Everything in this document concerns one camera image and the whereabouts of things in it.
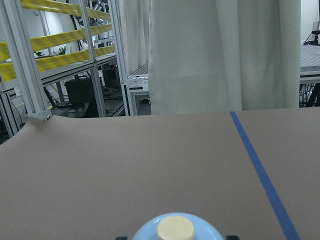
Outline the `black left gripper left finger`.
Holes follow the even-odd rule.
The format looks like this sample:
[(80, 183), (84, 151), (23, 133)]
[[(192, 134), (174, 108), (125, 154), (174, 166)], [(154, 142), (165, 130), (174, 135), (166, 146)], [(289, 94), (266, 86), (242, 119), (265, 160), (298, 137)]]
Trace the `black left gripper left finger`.
[(117, 236), (116, 240), (127, 240), (127, 236)]

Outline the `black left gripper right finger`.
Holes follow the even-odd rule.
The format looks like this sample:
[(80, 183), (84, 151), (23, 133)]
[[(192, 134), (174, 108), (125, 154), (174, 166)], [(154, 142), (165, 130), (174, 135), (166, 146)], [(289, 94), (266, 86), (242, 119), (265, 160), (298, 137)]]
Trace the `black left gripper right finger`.
[(226, 240), (237, 240), (237, 236), (236, 235), (227, 235)]

